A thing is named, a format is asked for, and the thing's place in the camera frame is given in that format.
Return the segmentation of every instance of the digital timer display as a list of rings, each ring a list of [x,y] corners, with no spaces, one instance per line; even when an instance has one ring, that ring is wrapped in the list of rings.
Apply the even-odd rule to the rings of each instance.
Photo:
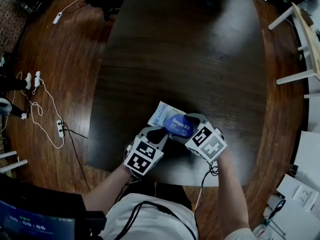
[[[14,222],[18,222],[20,224],[23,224],[25,226],[28,226],[28,227],[34,227],[34,228],[37,228],[38,230],[46,230],[46,228],[44,226],[40,226],[40,225],[34,225],[34,224],[31,224],[30,222],[26,222],[24,220],[19,220],[15,217],[12,217],[12,216],[9,216],[10,220],[14,221]]]
[[[0,200],[0,227],[13,238],[32,236],[44,240],[72,240],[75,220],[21,210]]]

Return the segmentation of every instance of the power strip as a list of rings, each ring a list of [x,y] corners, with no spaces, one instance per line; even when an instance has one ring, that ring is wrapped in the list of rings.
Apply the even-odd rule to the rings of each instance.
[[[40,71],[37,71],[34,76],[34,87],[37,88],[40,85]]]
[[[56,126],[58,128],[60,138],[65,136],[62,121],[59,119],[56,121]]]

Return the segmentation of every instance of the white device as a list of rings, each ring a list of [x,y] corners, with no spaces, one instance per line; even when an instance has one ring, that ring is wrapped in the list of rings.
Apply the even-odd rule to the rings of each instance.
[[[58,21],[59,21],[60,18],[61,18],[61,15],[62,15],[62,11],[57,14],[57,16],[55,17],[55,19],[54,19],[54,21],[53,21],[53,24],[57,24],[57,23],[58,23]]]
[[[34,87],[37,88],[40,85],[40,71],[37,71],[34,76]]]
[[[146,137],[135,137],[132,145],[127,148],[128,155],[124,165],[140,175],[145,175],[163,157],[164,153],[150,143]]]
[[[63,138],[64,137],[64,131],[63,131],[63,124],[62,124],[62,121],[59,119],[56,121],[56,126],[58,128],[58,132],[59,132],[59,136],[60,138]]]
[[[220,131],[215,130],[208,121],[205,124],[200,123],[197,133],[185,143],[185,146],[196,156],[203,157],[211,163],[227,147],[219,134],[221,134]]]

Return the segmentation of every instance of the electrical outlet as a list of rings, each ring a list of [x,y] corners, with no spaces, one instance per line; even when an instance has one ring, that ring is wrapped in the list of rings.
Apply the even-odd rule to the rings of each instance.
[[[299,206],[304,207],[312,194],[313,191],[309,187],[300,185],[294,193],[292,200],[295,201]]]
[[[65,136],[64,130],[63,130],[63,124],[61,120],[56,121],[56,126],[58,128],[59,136],[60,138],[63,138]]]

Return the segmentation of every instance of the chair leg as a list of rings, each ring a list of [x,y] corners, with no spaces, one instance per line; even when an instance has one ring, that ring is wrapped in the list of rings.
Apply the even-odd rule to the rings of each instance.
[[[286,10],[283,14],[281,14],[274,22],[272,22],[269,26],[269,30],[273,30],[276,26],[278,26],[281,22],[283,22],[286,18],[288,18],[292,13],[294,9],[291,6],[288,10]]]
[[[308,48],[308,45],[306,45],[306,44],[302,45],[302,46],[298,47],[298,51],[302,51],[302,50],[304,50],[306,48]]]
[[[305,99],[320,98],[320,93],[305,94],[303,97],[304,97]]]
[[[5,167],[1,167],[0,168],[0,173],[3,174],[5,172],[7,172],[7,171],[10,171],[10,170],[12,170],[14,168],[17,168],[19,166],[25,165],[27,163],[28,163],[28,160],[25,159],[25,160],[22,160],[22,161],[19,161],[19,162],[15,162],[15,163],[9,164],[9,165],[7,165]]]
[[[14,156],[16,154],[17,154],[17,151],[11,151],[11,152],[8,152],[8,153],[0,154],[0,159],[1,158],[6,158],[6,157],[10,157],[10,156]]]
[[[304,78],[309,78],[309,77],[313,77],[315,76],[316,73],[313,71],[313,69],[309,69],[307,71],[298,73],[298,74],[293,74],[284,78],[280,78],[276,80],[276,84],[277,85],[281,85],[284,83],[289,83],[289,82],[293,82],[296,80],[300,80],[300,79],[304,79]]]

